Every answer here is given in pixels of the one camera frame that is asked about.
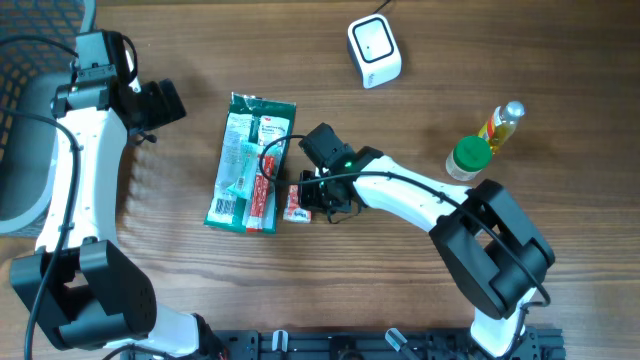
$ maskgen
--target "plastic package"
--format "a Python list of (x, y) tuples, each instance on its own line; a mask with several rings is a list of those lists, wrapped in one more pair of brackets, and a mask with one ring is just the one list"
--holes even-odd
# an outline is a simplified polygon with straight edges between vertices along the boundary
[(245, 200), (251, 199), (253, 184), (258, 170), (258, 160), (262, 154), (263, 146), (243, 141), (240, 146), (242, 152), (242, 172), (238, 180), (227, 188), (227, 191)]
[[(262, 148), (277, 138), (291, 134), (295, 113), (296, 105), (294, 103), (271, 101), (235, 93), (231, 95), (218, 174), (216, 175), (211, 206), (204, 220), (205, 225), (236, 232), (247, 231), (247, 224), (252, 217), (252, 207), (260, 204), (253, 204), (253, 196), (256, 192), (255, 184), (262, 176), (255, 175), (252, 191), (249, 191), (251, 198), (239, 197), (235, 190), (229, 191), (230, 187), (235, 188), (238, 185), (238, 181), (244, 181), (246, 184), (249, 180), (247, 172), (251, 171), (248, 168), (254, 166), (252, 162), (246, 163), (245, 166), (242, 155), (243, 144), (253, 143)], [(289, 142), (285, 141), (273, 146), (273, 151), (270, 150), (269, 156), (273, 157), (274, 162), (272, 176), (277, 176), (278, 171), (282, 168), (288, 146)], [(244, 153), (245, 155), (252, 153), (249, 146), (245, 146)], [(259, 154), (255, 159), (255, 174), (259, 174), (260, 171), (257, 169), (258, 158)], [(247, 189), (244, 188), (244, 184), (242, 185), (240, 193), (245, 195)], [(256, 216), (253, 216), (252, 230), (250, 231), (275, 233), (277, 211), (275, 186), (268, 183), (266, 187), (268, 189), (264, 193), (263, 205), (255, 208), (256, 211), (259, 210), (258, 212), (254, 211), (254, 214), (259, 214), (261, 211), (260, 220), (256, 223)]]
[[(267, 176), (273, 175), (275, 166), (275, 157), (264, 157), (264, 173)], [(251, 198), (251, 210), (249, 212), (249, 220), (247, 221), (247, 231), (262, 231), (262, 221), (264, 218), (264, 209), (267, 205), (267, 196), (269, 195), (269, 180), (262, 173), (255, 176), (255, 184), (253, 186), (253, 197)]]
[(308, 224), (311, 222), (311, 211), (300, 207), (298, 202), (298, 185), (289, 186), (287, 207), (284, 209), (283, 219), (295, 223)]
[(476, 177), (491, 161), (491, 147), (477, 136), (460, 140), (447, 157), (445, 167), (452, 178), (469, 181)]

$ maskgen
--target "wood grain surface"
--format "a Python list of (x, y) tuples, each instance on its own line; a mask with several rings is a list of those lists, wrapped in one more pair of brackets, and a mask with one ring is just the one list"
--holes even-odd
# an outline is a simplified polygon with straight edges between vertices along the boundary
[[(136, 44), (143, 80), (171, 78), (188, 117), (127, 151), (117, 204), (121, 248), (160, 302), (215, 329), (468, 326), (473, 307), (427, 234), (366, 210), (340, 225), (280, 222), (276, 236), (202, 225), (232, 91), (298, 105), (294, 133), (329, 123), (354, 148), (453, 182), (445, 158), (493, 109), (528, 109), (477, 181), (505, 185), (556, 253), (552, 306), (528, 323), (564, 330), (571, 359), (640, 351), (640, 3), (395, 1), (383, 12), (400, 77), (364, 90), (346, 29), (374, 1), (109, 6), (97, 23)], [(311, 163), (297, 147), (290, 178)], [(0, 357), (20, 358), (28, 311), (11, 259), (32, 239), (0, 239)], [(36, 358), (58, 352), (36, 331)]]

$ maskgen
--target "cylindrical container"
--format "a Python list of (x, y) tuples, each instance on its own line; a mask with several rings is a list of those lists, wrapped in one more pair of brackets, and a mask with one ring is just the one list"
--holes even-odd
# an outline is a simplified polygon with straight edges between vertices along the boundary
[(460, 181), (472, 180), (491, 161), (491, 147), (482, 138), (467, 136), (447, 157), (446, 168), (452, 178)]
[(519, 101), (511, 101), (506, 106), (498, 106), (489, 121), (484, 124), (478, 136), (485, 139), (493, 154), (513, 135), (520, 118), (524, 116), (524, 106)]

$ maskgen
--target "white sensor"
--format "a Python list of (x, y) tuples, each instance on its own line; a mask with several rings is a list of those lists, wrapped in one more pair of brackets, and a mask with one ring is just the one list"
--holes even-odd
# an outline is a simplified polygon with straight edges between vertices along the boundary
[(370, 89), (400, 75), (402, 58), (387, 19), (373, 14), (356, 20), (347, 30), (351, 60)]

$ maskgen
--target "snack package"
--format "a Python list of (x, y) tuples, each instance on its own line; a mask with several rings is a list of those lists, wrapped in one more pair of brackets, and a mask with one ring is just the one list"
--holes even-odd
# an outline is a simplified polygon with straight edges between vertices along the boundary
[[(267, 176), (273, 175), (275, 165), (274, 156), (264, 157), (264, 173)], [(251, 198), (251, 210), (249, 211), (249, 219), (247, 220), (247, 232), (260, 232), (263, 229), (264, 209), (267, 204), (267, 196), (269, 195), (269, 180), (262, 173), (255, 177), (253, 197)]]
[[(211, 206), (204, 220), (207, 226), (214, 226), (236, 232), (246, 232), (251, 217), (253, 194), (260, 170), (257, 161), (264, 149), (273, 140), (291, 134), (295, 119), (296, 105), (271, 101), (255, 96), (231, 95), (231, 103), (227, 114), (227, 126), (224, 133), (218, 174), (213, 190)], [(289, 146), (288, 141), (273, 146), (269, 156), (273, 157), (273, 177), (278, 175)], [(255, 157), (254, 161), (245, 161), (245, 156)], [(245, 188), (250, 180), (251, 190)], [(265, 233), (276, 231), (276, 196), (275, 186), (267, 184), (266, 200), (262, 207), (261, 220), (252, 229), (260, 228)]]
[(291, 222), (308, 224), (311, 222), (311, 211), (300, 207), (298, 203), (298, 185), (289, 186), (287, 207), (284, 209), (283, 219)]
[(241, 145), (240, 158), (242, 159), (242, 172), (238, 180), (227, 188), (231, 194), (250, 200), (253, 194), (253, 184), (256, 179), (258, 161), (262, 154), (263, 146), (243, 141)]

